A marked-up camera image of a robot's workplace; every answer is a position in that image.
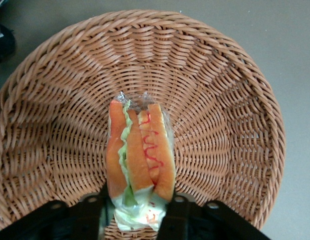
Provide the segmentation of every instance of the black metal bracket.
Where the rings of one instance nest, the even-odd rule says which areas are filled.
[[[220,201],[203,207],[185,196],[168,205],[157,240],[270,240]]]
[[[0,231],[0,240],[99,240],[112,208],[105,184],[72,207],[59,200],[46,203]]]

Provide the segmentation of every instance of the green lettuce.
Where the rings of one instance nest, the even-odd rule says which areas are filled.
[[[126,127],[124,128],[123,132],[121,133],[121,140],[124,142],[124,145],[118,150],[119,154],[119,164],[121,166],[121,170],[125,176],[127,187],[124,191],[124,196],[123,196],[123,204],[126,207],[132,207],[137,205],[137,201],[135,200],[133,190],[131,188],[130,182],[129,182],[129,177],[128,177],[128,170],[127,170],[127,164],[126,164],[126,152],[127,152],[127,137],[130,133],[131,126],[133,122],[129,118],[129,115],[127,113],[127,110],[129,109],[130,106],[130,100],[127,101],[123,107],[123,113],[125,115],[126,119]]]

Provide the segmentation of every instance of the gray floor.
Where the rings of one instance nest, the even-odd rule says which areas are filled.
[[[310,0],[10,0],[0,22],[15,31],[16,54],[0,64],[0,88],[40,43],[64,27],[106,12],[182,12],[235,39],[273,87],[287,137],[284,177],[263,232],[310,240]]]

